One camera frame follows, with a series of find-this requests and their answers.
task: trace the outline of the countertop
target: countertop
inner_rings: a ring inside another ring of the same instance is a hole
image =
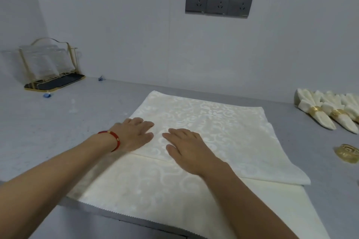
[[[42,93],[17,85],[1,89],[0,181],[7,181],[108,129],[130,116],[153,90],[174,96],[239,106],[261,106],[293,164],[310,177],[305,190],[331,239],[359,234],[359,164],[340,160],[334,148],[346,143],[359,147],[359,136],[336,123],[321,127],[293,104],[86,78],[43,98]],[[92,214],[191,237],[176,228],[110,213],[65,198],[61,205]]]

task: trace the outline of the white cloth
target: white cloth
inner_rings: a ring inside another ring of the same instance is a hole
[[[356,94],[348,93],[346,95],[341,94],[341,103],[345,106],[344,110],[353,121],[358,121],[359,117],[359,96]]]
[[[308,89],[297,89],[296,95],[298,96],[300,102],[298,102],[298,108],[303,112],[308,113],[311,107],[321,106],[323,103],[321,100],[321,94],[317,92],[312,93]],[[323,127],[330,130],[335,130],[336,127],[330,117],[323,111],[315,112],[313,118],[318,121]]]
[[[154,122],[154,139],[136,155],[173,161],[162,137],[168,128],[199,133],[217,157],[240,177],[291,184],[310,184],[283,151],[261,107],[239,107],[151,92],[131,118]]]
[[[344,105],[341,104],[341,98],[339,95],[335,95],[331,91],[328,91],[325,94],[319,91],[317,91],[317,93],[321,95],[323,101],[322,109],[327,115],[330,115],[334,110],[344,109]],[[358,127],[347,114],[340,114],[333,117],[333,119],[335,119],[335,121],[341,124],[348,131],[355,134],[359,133]]]
[[[103,158],[68,194],[81,202],[208,239],[235,239],[210,191],[176,164],[120,151]],[[302,186],[243,179],[300,239],[329,239]]]

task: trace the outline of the blue plastic piece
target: blue plastic piece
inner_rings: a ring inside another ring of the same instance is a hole
[[[42,96],[43,96],[44,98],[49,98],[49,97],[51,97],[52,95],[51,95],[50,92],[47,92],[47,93],[43,94]]]

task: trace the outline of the red bracelet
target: red bracelet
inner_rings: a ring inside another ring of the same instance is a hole
[[[115,148],[114,150],[112,150],[111,152],[114,152],[116,149],[119,148],[120,142],[119,142],[119,137],[118,137],[118,135],[117,135],[116,133],[114,133],[113,131],[109,131],[109,130],[104,130],[104,131],[101,131],[101,132],[99,132],[99,133],[110,133],[113,137],[116,138],[116,140],[117,140],[117,146],[116,146],[116,148]]]

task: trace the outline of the gold napkin ring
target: gold napkin ring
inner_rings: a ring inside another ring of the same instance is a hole
[[[343,161],[357,163],[359,161],[359,149],[352,145],[343,144],[335,150],[335,154]]]
[[[330,116],[333,117],[334,119],[338,118],[338,116],[340,114],[346,114],[346,112],[342,109],[337,109],[337,110],[333,110],[331,113],[330,113]]]
[[[319,106],[313,106],[313,107],[310,107],[310,108],[309,108],[308,114],[310,114],[311,116],[314,117],[314,114],[315,114],[316,112],[321,112],[321,111],[323,111],[321,107],[319,107]]]

